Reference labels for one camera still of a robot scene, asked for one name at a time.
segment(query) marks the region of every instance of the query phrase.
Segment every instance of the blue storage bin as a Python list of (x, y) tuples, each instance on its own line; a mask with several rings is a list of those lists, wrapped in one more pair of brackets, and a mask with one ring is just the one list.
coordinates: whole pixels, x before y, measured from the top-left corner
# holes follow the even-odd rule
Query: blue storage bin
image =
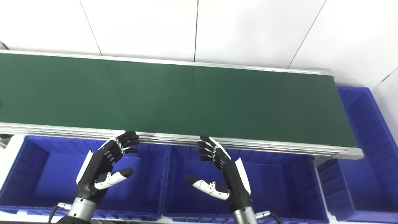
[[(72, 203), (76, 177), (91, 149), (104, 141), (28, 136), (0, 191), (0, 210), (49, 215), (59, 202)], [(109, 188), (95, 218), (157, 220), (162, 213), (170, 146), (139, 144), (114, 170), (134, 169), (128, 179)], [(59, 209), (56, 215), (67, 215)]]
[(365, 158), (318, 167), (328, 210), (338, 221), (398, 223), (397, 145), (368, 88), (338, 90)]
[[(174, 221), (234, 223), (224, 200), (185, 182), (188, 174), (224, 183), (213, 163), (202, 162), (196, 147), (172, 146), (164, 215)], [(312, 158), (305, 155), (228, 150), (241, 158), (251, 186), (255, 212), (274, 211), (284, 223), (328, 223)], [(272, 217), (259, 223), (274, 222)]]

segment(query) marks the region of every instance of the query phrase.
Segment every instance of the black cable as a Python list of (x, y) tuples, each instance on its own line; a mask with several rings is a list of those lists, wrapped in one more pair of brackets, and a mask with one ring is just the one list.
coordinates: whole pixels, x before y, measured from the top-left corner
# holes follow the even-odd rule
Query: black cable
[(52, 210), (51, 210), (51, 212), (50, 212), (48, 224), (51, 224), (51, 220), (53, 219), (53, 217), (54, 217), (55, 212), (57, 211), (57, 209), (58, 209), (58, 205), (54, 205), (53, 208), (52, 208)]
[(274, 213), (274, 212), (269, 212), (269, 215), (270, 216), (272, 216), (275, 220), (276, 220), (276, 222), (278, 223), (278, 224), (282, 224), (282, 221), (279, 219), (279, 217)]

